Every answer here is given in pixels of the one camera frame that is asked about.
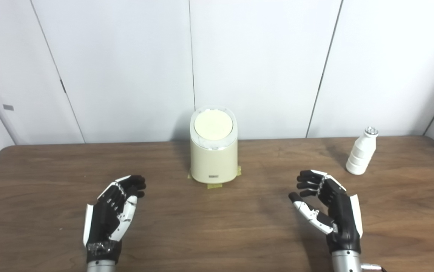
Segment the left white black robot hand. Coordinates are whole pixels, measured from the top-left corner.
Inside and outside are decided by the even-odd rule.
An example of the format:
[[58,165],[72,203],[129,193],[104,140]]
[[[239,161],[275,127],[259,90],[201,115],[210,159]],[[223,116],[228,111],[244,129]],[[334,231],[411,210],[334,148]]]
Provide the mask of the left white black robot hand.
[[87,271],[115,272],[122,238],[132,224],[145,189],[144,177],[128,175],[112,181],[96,203],[87,204],[83,228]]

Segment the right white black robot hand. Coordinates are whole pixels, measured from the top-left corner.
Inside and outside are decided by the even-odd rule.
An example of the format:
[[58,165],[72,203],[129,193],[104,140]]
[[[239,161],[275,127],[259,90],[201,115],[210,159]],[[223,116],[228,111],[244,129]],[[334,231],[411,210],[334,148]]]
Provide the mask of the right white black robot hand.
[[[358,196],[348,195],[345,187],[334,177],[313,169],[299,173],[297,188],[300,192],[291,192],[288,197],[306,221],[325,234],[329,252],[361,254],[363,225]],[[327,213],[304,200],[311,196],[317,197],[327,207]]]

